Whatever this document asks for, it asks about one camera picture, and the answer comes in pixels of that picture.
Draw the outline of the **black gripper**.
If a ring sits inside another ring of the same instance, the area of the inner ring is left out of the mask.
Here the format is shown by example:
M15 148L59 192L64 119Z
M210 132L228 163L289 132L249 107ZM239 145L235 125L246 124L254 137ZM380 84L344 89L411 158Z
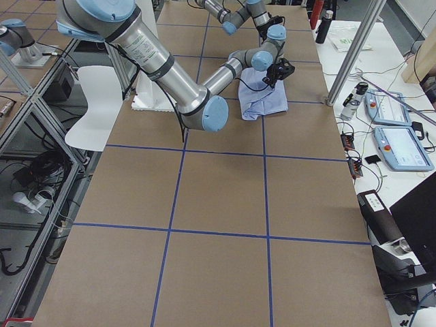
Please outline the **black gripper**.
M266 76L262 81L270 88L275 88L275 85L280 77L280 68L278 64L272 64L266 71Z

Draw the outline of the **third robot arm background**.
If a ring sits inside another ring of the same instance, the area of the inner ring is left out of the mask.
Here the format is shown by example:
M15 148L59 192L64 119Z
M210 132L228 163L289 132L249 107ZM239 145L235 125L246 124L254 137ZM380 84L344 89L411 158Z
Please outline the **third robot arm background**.
M21 68L42 68L52 56L52 51L38 44L18 18L1 21L1 50Z

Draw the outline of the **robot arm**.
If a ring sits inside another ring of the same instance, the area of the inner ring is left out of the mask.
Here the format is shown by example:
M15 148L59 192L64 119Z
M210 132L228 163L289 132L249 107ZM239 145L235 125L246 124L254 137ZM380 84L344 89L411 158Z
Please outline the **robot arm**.
M244 69L266 72L263 81L274 87L293 67L283 58L285 19L272 16L263 1L245 1L235 12L218 1L197 1L197 5L229 35L251 18L263 40L257 48L233 52L203 84L189 76L146 26L135 1L58 1L57 27L72 38L113 45L176 102L174 111L182 128L215 132L228 120L228 104L220 92Z
M221 24L221 27L228 35L233 35L250 18L259 34L267 31L272 16L267 12L263 1L244 1L234 12L226 9L223 2L214 0L195 1L202 9L207 10Z

